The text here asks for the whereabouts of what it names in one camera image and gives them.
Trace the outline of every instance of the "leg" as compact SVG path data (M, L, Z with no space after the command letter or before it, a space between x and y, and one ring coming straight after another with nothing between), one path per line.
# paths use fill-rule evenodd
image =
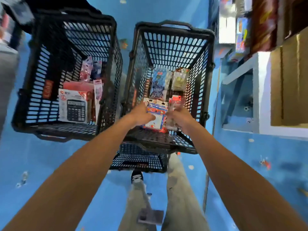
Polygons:
M118 231L156 231L156 225L138 223L138 215L142 208L150 209L150 203L145 193L142 173L133 171L132 190L128 195L125 214Z
M167 172L168 206L162 231L209 231L205 215L175 153L170 156Z

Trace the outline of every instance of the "person's right arm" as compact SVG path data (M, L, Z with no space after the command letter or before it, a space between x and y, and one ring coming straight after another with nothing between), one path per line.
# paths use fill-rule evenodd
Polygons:
M215 140L194 120L187 109L169 112L168 116L190 136L239 230L308 230L306 223L277 190L248 164Z

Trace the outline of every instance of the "hand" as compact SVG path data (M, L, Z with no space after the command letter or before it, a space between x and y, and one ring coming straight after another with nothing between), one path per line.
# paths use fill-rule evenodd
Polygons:
M145 103L138 104L129 114L125 115L132 122L132 128L154 121L155 116L147 112Z
M169 111L167 112L167 116L173 118L175 123L186 135L190 135L189 130L192 129L192 126L199 124L185 107L179 107L174 111Z

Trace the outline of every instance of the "person's left arm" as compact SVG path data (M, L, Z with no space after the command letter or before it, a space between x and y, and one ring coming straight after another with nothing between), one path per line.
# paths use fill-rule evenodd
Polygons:
M141 103L85 144L45 180L3 231L75 230L127 132L154 119Z

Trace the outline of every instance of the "black plastic shopping basket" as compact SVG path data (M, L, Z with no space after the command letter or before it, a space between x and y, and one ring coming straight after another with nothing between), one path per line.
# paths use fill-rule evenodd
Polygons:
M164 26L167 24L184 26L186 29ZM185 106L205 126L214 68L214 42L213 31L197 29L187 23L168 20L137 23L122 116L130 112L133 103L142 99L146 80L152 77L153 68L175 70L184 67L190 69ZM178 151L197 154L190 137L182 132L170 131L165 134L136 127L126 135L111 169L139 168L142 171L164 172L167 170L167 155ZM155 160L158 162L156 168L152 164Z
M109 15L65 9L40 11L33 26L26 77L12 120L14 130L59 142L91 140L115 121L123 65L116 21ZM61 122L58 98L42 98L45 80L52 78L56 90L63 88L64 81L78 81L87 56L102 60L102 77L106 77L98 125Z

